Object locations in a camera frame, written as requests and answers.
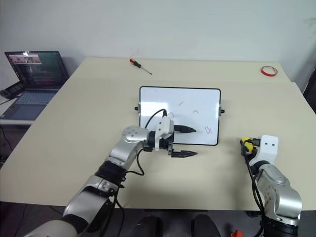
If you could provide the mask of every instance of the laptop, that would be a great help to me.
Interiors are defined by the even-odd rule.
[[[58,51],[5,52],[24,92],[1,119],[35,120],[69,78]]]

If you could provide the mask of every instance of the laptop keyboard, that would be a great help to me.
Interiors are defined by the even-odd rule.
[[[25,92],[16,101],[23,105],[47,105],[56,93]]]

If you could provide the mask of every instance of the red screwdriver handle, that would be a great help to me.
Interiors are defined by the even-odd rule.
[[[136,67],[139,67],[139,68],[142,67],[142,65],[140,65],[138,62],[136,62],[135,59],[132,59],[132,58],[131,58],[129,61],[130,61],[131,64],[133,64],[133,65],[136,66]]]

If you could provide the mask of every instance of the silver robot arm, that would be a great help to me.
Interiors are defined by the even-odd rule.
[[[69,202],[62,219],[49,221],[25,237],[76,237],[84,230],[93,232],[99,229],[113,206],[110,197],[118,192],[126,171],[131,167],[141,149],[149,152],[153,148],[155,150],[168,149],[168,154],[174,157],[188,157],[196,154],[190,151],[174,152],[173,138],[173,121],[166,116],[163,116],[156,131],[149,131],[138,126],[126,128],[121,140],[113,147],[98,171],[87,180]]]
[[[302,200],[289,180],[274,166],[278,138],[263,135],[250,139],[249,164],[256,175],[259,191],[264,196],[262,225],[265,237],[295,237],[302,211]]]

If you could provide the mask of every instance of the whiteboard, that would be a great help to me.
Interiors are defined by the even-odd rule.
[[[158,110],[166,109],[175,125],[185,125],[193,133],[175,132],[174,143],[217,145],[221,113],[221,90],[216,88],[140,87],[139,125],[145,127]],[[147,129],[156,130],[162,117],[157,114]]]

